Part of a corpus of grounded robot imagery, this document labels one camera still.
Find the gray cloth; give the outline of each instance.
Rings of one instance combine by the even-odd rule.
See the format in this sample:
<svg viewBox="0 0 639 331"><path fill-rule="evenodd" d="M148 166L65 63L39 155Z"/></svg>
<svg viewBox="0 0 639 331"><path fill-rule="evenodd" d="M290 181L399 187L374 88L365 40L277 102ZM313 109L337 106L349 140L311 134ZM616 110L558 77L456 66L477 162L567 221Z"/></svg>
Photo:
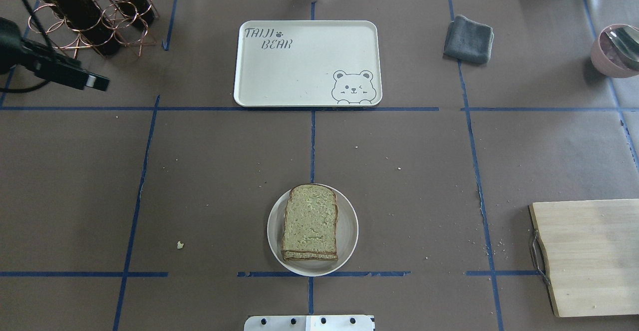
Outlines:
<svg viewBox="0 0 639 331"><path fill-rule="evenodd" d="M457 15L448 26L443 53L468 62L487 63L494 36L490 26Z"/></svg>

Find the metal spoon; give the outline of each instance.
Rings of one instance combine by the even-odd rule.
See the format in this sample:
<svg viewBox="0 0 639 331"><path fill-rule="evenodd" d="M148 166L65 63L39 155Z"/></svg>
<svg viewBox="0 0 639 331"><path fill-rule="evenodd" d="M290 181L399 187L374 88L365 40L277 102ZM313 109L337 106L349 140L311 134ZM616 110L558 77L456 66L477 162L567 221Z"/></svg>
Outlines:
<svg viewBox="0 0 639 331"><path fill-rule="evenodd" d="M616 47L621 61L632 70L639 71L639 31L632 26L622 26L606 31Z"/></svg>

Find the bread slice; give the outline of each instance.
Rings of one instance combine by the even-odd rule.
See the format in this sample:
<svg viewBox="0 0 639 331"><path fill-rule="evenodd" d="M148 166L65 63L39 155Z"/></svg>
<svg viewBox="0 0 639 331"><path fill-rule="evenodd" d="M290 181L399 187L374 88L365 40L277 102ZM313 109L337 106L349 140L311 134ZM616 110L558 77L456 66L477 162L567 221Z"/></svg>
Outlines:
<svg viewBox="0 0 639 331"><path fill-rule="evenodd" d="M285 260L337 260L337 197L326 186L306 184L290 191L282 252Z"/></svg>
<svg viewBox="0 0 639 331"><path fill-rule="evenodd" d="M296 261L296 260L337 261L337 255L316 254L314 252L284 251L283 256L284 256L284 260L286 261Z"/></svg>

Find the round white plate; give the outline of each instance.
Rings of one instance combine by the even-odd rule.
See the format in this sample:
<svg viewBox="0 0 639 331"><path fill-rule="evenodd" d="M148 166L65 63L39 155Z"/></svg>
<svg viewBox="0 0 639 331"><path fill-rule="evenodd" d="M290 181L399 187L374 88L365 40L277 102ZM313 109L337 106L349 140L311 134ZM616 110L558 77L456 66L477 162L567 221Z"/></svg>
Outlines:
<svg viewBox="0 0 639 331"><path fill-rule="evenodd" d="M276 201L267 222L267 238L273 255L288 270L302 276L323 276L342 267L355 250L359 237L359 223L351 202L338 190L328 186L337 196L337 261L285 261L282 257L282 236L284 235L284 215L289 192Z"/></svg>

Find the wire bottle holder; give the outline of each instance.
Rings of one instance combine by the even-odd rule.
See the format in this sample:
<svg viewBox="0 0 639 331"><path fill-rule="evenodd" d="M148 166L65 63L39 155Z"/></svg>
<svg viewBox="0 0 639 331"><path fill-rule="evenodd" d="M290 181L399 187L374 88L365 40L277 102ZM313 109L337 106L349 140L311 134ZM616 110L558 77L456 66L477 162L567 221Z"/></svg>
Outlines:
<svg viewBox="0 0 639 331"><path fill-rule="evenodd" d="M102 11L102 17L96 22L96 24L86 29L73 28L72 26L70 26L69 21L65 17L62 17L62 15L57 15L54 12L52 13L55 16L56 20L55 22L53 22L53 24L51 24L50 27L48 27L48 29L46 29L46 34L49 37L51 37L53 32L62 28L62 26L65 26L65 28L68 30L75 31L75 34L76 34L75 39L73 39L71 42L65 45L60 45L54 40L52 40L52 43L54 44L54 46L60 51L62 51L62 53L66 54L65 51L72 51L73 52L72 57L77 58L78 51L80 49L91 48L96 53L102 55L102 53L100 53L98 49L96 49L96 47L106 44L107 42L110 42L110 40L112 39L115 39L116 42L118 42L118 44L125 47L130 47L131 49L135 49L134 53L138 57L140 57L142 56L143 47L157 44L157 39L149 31L149 24L142 17L142 15L146 14L147 12L154 13L156 18L160 17L160 13L153 5L153 1L146 0L149 5L146 10L137 10L137 6L135 6L131 2L131 0L94 0L94 1L96 5L100 8L100 10ZM132 10L135 11L135 14L134 15L125 14L125 12L120 7L120 5L122 4L130 5ZM50 10L54 10L55 4L43 3L34 10L34 14L46 8L49 8ZM93 27L98 25L100 22L106 28L112 31L111 36L109 39L105 40L105 42L103 42L102 44L92 44L91 42L89 42L89 40L87 40L82 35L82 32L92 29ZM140 24L142 24L141 30L137 30L131 27L134 22L139 22ZM38 28L32 25L31 17L29 17L29 29L36 33L41 33L38 30Z"/></svg>

